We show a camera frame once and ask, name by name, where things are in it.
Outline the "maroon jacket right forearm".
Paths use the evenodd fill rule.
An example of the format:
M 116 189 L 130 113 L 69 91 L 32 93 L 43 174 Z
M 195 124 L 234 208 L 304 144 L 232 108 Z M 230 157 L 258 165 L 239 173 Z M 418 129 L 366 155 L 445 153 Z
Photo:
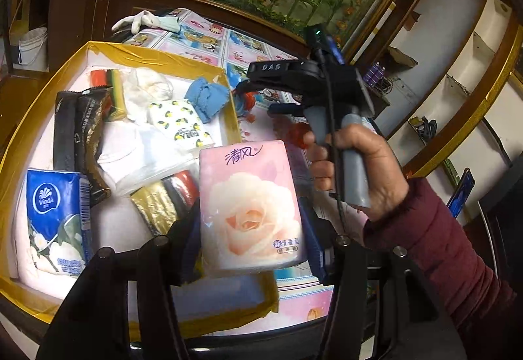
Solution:
M 458 329 L 514 325 L 522 313 L 514 290 L 477 255 L 426 179 L 407 184 L 409 190 L 399 206 L 365 225 L 365 245 L 381 251 L 406 249 Z

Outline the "person's right hand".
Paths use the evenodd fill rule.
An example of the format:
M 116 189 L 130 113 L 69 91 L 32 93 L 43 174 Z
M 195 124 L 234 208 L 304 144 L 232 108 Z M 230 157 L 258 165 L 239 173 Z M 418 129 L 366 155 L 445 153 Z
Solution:
M 334 191 L 372 221 L 391 213 L 406 199 L 409 184 L 391 148 L 363 125 L 350 124 L 325 138 L 312 131 L 303 139 L 315 188 Z

